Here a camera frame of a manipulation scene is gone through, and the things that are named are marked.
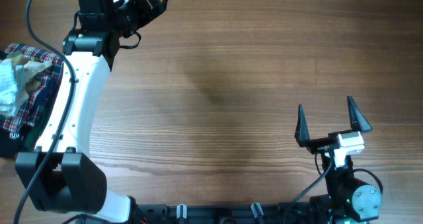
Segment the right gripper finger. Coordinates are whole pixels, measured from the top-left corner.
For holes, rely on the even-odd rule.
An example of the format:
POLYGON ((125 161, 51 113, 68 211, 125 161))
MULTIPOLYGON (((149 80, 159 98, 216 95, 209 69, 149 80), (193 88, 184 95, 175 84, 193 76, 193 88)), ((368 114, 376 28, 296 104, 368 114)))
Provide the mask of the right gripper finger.
POLYGON ((347 96, 347 104, 352 131, 359 131, 361 133, 371 132, 373 130, 372 126, 360 112, 352 96, 347 96))
POLYGON ((298 106, 297 125, 295 128, 294 138, 300 147, 306 147, 309 144, 310 136, 307 127, 307 120, 302 105, 298 106))

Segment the light blue striped baby pants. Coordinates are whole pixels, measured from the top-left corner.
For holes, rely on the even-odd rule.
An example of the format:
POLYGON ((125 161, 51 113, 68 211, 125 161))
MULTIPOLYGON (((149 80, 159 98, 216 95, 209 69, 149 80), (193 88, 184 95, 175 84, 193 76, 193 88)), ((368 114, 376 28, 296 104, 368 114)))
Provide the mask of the light blue striped baby pants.
POLYGON ((11 59, 1 61, 1 112, 14 114, 19 107, 21 87, 11 59))

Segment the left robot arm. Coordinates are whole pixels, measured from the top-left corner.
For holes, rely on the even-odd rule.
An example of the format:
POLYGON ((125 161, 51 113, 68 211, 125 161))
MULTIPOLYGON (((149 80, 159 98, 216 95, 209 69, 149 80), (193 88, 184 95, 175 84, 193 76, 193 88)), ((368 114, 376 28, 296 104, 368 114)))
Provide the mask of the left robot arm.
POLYGON ((17 155, 24 200, 39 211, 70 213, 95 223, 146 223, 135 200, 112 191, 91 161, 89 143, 96 105, 120 39, 163 14, 168 0, 78 0, 73 27, 59 57, 63 75, 47 125, 33 151, 17 155))

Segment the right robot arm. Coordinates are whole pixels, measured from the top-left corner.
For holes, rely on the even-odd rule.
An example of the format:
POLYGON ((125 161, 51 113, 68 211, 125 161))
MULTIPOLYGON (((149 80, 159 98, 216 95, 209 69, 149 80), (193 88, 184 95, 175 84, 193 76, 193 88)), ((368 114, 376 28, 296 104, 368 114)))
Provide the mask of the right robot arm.
POLYGON ((360 112, 352 96, 347 97, 350 129, 329 133, 326 137, 311 139, 302 105, 298 106, 294 138, 315 157, 320 157, 319 177, 298 194, 284 211, 283 220, 294 210, 295 204, 321 181, 327 193, 310 198, 308 218, 314 223, 368 223, 379 218, 383 184, 369 170, 354 168, 352 155, 365 148, 363 134, 372 126, 360 112))

